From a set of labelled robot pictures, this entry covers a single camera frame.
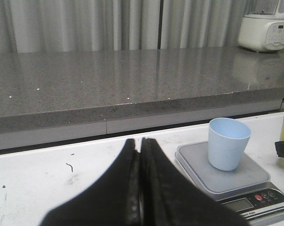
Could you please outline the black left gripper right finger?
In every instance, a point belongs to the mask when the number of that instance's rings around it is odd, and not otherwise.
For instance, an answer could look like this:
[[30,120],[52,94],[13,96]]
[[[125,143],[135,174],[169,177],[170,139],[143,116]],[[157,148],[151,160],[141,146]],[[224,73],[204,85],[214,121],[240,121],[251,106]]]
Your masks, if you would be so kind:
[[236,212],[201,192],[171,163],[155,139],[140,154],[143,223],[146,226],[246,226]]

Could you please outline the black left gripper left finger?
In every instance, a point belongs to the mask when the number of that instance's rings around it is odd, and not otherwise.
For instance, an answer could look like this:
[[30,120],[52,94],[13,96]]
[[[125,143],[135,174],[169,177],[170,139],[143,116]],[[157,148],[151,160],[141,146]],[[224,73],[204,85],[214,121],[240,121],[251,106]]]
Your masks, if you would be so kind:
[[134,139],[85,191],[52,209],[42,226],[138,226],[140,225],[140,155]]

